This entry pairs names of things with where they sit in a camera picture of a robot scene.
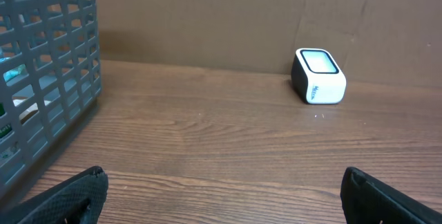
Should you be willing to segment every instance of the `wooden table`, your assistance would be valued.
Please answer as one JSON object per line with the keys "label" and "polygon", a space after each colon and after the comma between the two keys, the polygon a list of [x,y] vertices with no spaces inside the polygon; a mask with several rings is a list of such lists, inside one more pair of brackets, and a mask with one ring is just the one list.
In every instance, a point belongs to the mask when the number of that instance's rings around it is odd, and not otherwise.
{"label": "wooden table", "polygon": [[442,211],[442,88],[350,82],[302,103],[288,75],[102,62],[100,110],[27,197],[100,165],[100,223],[344,223],[355,166]]}

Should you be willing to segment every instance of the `plastic basket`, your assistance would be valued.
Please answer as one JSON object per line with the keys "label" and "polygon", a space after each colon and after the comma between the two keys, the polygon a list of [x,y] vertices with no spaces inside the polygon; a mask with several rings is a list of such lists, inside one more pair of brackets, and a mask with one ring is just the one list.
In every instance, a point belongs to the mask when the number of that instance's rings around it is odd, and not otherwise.
{"label": "plastic basket", "polygon": [[[0,0],[0,58],[9,57],[0,62],[0,129],[11,129],[0,137],[0,199],[32,186],[63,147],[56,143],[72,140],[96,106],[96,12],[95,0]],[[25,100],[16,105],[17,98]],[[38,111],[24,122],[29,108]],[[32,180],[23,182],[27,174]]]}

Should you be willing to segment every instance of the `wall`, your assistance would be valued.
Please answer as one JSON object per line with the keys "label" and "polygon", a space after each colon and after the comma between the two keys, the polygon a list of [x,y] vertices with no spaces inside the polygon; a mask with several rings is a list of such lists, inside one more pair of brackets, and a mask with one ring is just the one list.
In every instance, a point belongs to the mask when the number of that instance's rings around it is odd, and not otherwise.
{"label": "wall", "polygon": [[351,80],[442,86],[442,0],[97,0],[102,59],[288,73],[325,48]]}

